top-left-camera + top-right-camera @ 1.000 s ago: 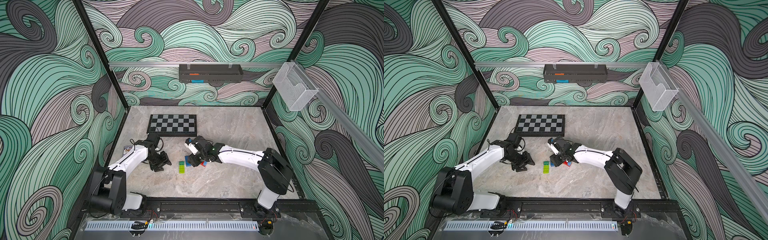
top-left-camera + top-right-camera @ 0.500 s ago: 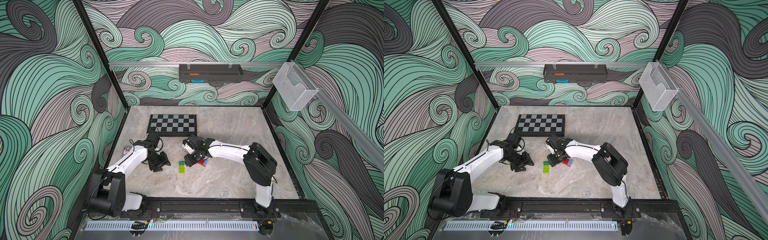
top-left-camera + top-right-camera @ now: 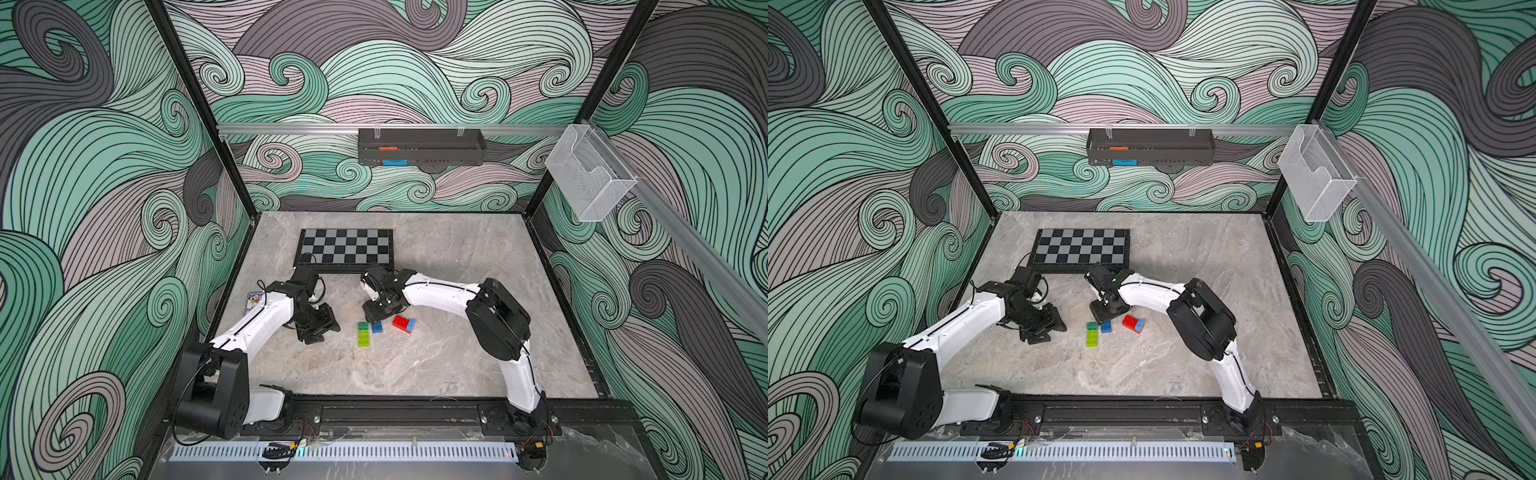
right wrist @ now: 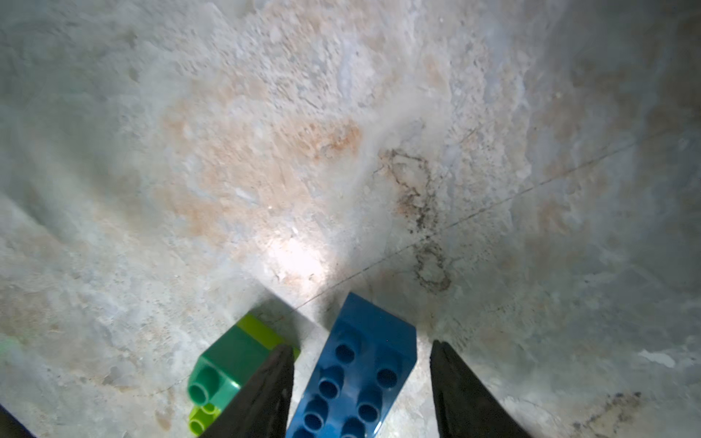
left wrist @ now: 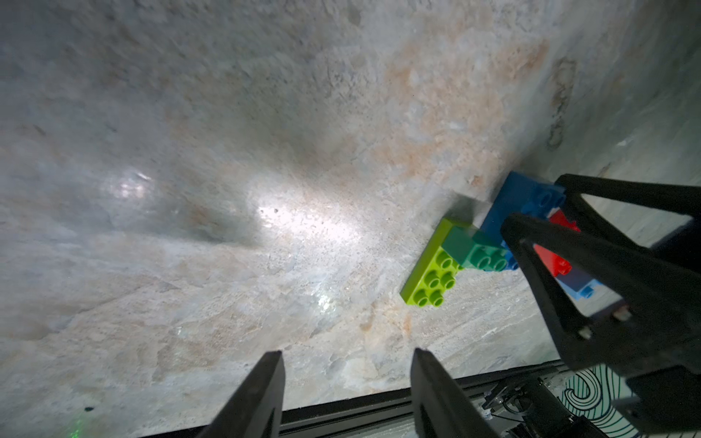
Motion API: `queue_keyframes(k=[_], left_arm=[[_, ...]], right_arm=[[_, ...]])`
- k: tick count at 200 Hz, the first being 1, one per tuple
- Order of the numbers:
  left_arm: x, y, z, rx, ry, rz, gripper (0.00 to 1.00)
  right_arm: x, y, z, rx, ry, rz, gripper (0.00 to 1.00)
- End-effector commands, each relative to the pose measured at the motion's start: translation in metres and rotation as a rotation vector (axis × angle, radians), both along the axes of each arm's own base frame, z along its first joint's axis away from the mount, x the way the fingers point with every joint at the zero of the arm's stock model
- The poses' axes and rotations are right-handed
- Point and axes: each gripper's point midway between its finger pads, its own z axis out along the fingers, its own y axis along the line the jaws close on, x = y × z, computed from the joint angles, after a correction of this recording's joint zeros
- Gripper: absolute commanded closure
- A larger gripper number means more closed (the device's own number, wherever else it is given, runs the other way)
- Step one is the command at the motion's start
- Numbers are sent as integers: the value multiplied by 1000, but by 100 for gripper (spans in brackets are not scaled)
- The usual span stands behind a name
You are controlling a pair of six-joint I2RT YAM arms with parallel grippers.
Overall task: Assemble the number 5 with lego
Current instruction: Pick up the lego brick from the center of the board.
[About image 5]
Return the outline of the dark blue lego brick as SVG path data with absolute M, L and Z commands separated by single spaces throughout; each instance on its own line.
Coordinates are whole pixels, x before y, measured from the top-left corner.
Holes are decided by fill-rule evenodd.
M 510 172 L 480 230 L 494 242 L 507 249 L 505 271 L 517 270 L 518 264 L 500 233 L 504 220 L 512 213 L 548 219 L 552 209 L 563 205 L 565 189 L 557 184 Z

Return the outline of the small dark green lego brick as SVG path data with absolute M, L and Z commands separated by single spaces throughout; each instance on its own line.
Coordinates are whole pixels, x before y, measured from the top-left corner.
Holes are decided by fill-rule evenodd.
M 474 226 L 453 227 L 442 248 L 460 268 L 501 272 L 509 265 L 507 249 Z

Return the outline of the red lego brick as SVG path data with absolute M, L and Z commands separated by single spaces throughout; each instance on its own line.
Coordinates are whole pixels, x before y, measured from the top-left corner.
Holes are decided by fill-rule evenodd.
M 560 209 L 549 217 L 549 221 L 558 226 L 564 226 L 576 232 L 580 232 L 580 228 L 578 228 L 577 224 L 574 221 L 570 221 Z M 566 259 L 539 245 L 535 245 L 534 249 L 539 255 L 541 262 L 546 266 L 553 277 L 565 276 L 571 272 L 572 265 Z

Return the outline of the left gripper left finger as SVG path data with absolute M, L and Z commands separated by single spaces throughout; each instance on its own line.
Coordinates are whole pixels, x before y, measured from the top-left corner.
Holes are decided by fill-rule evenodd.
M 224 408 L 197 438 L 278 437 L 285 381 L 282 352 L 264 353 Z

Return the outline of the small light blue lego brick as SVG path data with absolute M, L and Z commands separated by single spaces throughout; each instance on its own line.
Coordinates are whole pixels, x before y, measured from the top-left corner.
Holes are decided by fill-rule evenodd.
M 586 272 L 573 266 L 565 275 L 558 275 L 556 280 L 562 289 L 574 300 L 589 299 L 595 293 L 600 282 Z

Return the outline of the lime green lego brick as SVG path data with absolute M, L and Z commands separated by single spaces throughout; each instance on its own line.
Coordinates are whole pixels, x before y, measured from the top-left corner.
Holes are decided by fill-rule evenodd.
M 454 228 L 467 227 L 467 222 L 449 218 L 441 220 L 400 293 L 406 305 L 418 308 L 443 305 L 445 292 L 454 288 L 456 275 L 462 270 L 443 249 L 443 243 Z

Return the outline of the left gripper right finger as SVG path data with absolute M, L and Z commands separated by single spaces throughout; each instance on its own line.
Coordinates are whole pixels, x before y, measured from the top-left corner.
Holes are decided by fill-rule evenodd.
M 498 438 L 429 350 L 414 350 L 410 381 L 419 437 Z

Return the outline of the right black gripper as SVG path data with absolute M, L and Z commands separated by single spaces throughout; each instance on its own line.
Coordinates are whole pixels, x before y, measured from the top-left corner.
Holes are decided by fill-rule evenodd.
M 646 432 L 700 427 L 700 188 L 564 174 L 564 215 L 580 228 L 522 214 L 501 233 L 560 357 L 605 364 L 633 390 L 618 409 Z M 591 195 L 689 220 L 651 247 L 597 213 Z

